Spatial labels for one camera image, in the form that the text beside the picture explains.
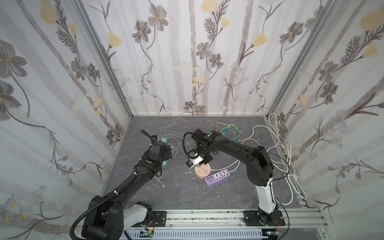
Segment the purple power strip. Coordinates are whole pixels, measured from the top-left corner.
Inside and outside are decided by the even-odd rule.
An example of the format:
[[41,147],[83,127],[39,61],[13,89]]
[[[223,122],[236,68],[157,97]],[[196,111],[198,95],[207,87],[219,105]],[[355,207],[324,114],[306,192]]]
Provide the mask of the purple power strip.
[[231,172],[228,169],[221,170],[212,175],[204,178],[207,186],[215,185],[231,176]]

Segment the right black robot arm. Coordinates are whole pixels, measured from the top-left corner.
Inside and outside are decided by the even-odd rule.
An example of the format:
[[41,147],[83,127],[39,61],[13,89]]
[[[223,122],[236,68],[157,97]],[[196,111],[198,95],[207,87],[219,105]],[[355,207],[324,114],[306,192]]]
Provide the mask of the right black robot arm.
[[274,166],[267,150],[262,146],[249,147],[228,139],[217,131],[203,132],[200,129],[186,132],[182,138],[183,151],[188,157],[186,165],[192,168],[207,164],[218,152],[225,153],[246,166],[249,181],[256,186],[259,199],[258,221],[271,226],[280,220],[277,200],[274,196]]

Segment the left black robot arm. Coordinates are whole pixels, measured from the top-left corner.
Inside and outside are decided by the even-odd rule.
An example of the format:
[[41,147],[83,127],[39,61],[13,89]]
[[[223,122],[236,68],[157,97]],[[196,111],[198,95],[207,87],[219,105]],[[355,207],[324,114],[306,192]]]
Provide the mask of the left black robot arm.
[[72,240],[118,240],[126,227],[124,226],[124,209],[126,203],[137,191],[149,182],[157,173],[162,172],[163,161],[172,158],[169,145],[160,141],[158,136],[140,132],[151,141],[133,167],[133,173],[117,188],[105,196],[95,196],[88,209],[82,213],[70,228]]

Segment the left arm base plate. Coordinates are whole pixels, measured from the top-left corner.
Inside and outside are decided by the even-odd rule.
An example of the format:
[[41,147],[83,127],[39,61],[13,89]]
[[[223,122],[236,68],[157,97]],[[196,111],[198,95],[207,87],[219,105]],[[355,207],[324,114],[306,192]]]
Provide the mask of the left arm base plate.
[[167,219],[166,211],[154,211],[147,213],[142,222],[137,222],[131,226],[131,228],[156,228],[165,227]]

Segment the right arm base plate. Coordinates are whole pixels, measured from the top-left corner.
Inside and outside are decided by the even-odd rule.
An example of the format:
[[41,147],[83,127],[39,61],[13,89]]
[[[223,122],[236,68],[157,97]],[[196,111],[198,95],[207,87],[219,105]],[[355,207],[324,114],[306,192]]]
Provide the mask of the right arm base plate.
[[284,227],[286,222],[281,211],[275,211],[271,214],[258,210],[243,211],[243,222],[247,227]]

